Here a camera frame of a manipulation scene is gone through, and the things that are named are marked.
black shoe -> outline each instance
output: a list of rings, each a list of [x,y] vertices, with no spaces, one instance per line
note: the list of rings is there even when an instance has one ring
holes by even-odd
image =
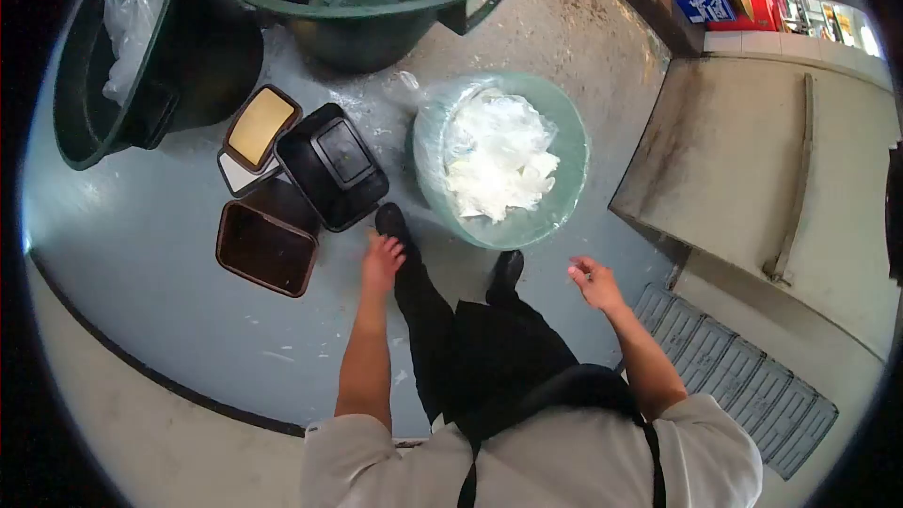
[[[503,252],[492,269],[492,282],[488,292],[514,290],[522,272],[524,272],[524,254],[520,250]]]
[[[394,202],[386,203],[377,210],[377,231],[379,235],[396,238],[404,246],[408,262],[420,261],[420,249],[413,242],[411,231],[407,229],[404,214]]]

person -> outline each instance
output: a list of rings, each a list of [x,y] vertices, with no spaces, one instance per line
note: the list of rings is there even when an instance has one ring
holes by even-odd
[[[304,439],[305,506],[721,508],[756,501],[756,444],[711,396],[687,396],[610,269],[576,257],[567,273],[614,328],[629,385],[610,369],[581,365],[518,298],[521,252],[499,256],[487,304],[459,302],[452,311],[398,207],[380,207],[376,226],[335,417],[310,425]],[[386,301],[393,286],[434,428],[403,456],[389,410]]]

gray floor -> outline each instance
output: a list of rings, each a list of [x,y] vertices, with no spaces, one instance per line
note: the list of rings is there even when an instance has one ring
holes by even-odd
[[[354,79],[311,66],[268,34],[272,82],[305,111],[341,104],[392,182],[388,199],[411,215],[436,285],[450,300],[481,299],[496,254],[451,238],[425,207],[405,153],[410,117],[385,95],[395,69]],[[353,321],[358,260],[372,216],[320,237],[307,294],[288,299],[239,278],[214,258],[230,199],[216,164],[226,123],[171,134],[159,149],[129,149],[70,170],[52,130],[51,59],[24,170],[25,228],[52,279],[92,323],[154,370],[217,401],[281,421],[331,415]],[[422,83],[479,70],[542,75],[574,99],[593,141],[592,172],[570,222],[528,248],[518,287],[584,362],[615,365],[617,340],[586,308],[565,268],[592,254],[615,268],[626,300],[664,283],[671,261],[607,210],[649,118],[668,53],[621,0],[503,0],[465,38],[433,28],[398,64]],[[389,311],[396,434],[428,432],[414,389],[404,321]]]

right hand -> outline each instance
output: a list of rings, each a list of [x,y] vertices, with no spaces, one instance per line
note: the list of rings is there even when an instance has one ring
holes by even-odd
[[[392,289],[398,268],[404,263],[404,246],[396,238],[375,231],[367,235],[369,245],[361,264],[362,291],[384,295]]]
[[[611,269],[585,255],[571,257],[570,262],[572,265],[567,268],[567,273],[580,288],[587,304],[605,314],[626,307]]]

gray shirt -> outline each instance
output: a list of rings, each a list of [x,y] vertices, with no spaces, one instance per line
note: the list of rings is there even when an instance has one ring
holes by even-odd
[[[668,508],[751,506],[762,460],[750,436],[707,394],[654,422]],[[453,508],[470,468],[454,424],[400,455],[364,414],[314,424],[304,439],[305,508]],[[652,506],[652,456],[643,430],[602,411],[549,410],[485,442],[476,506]]]

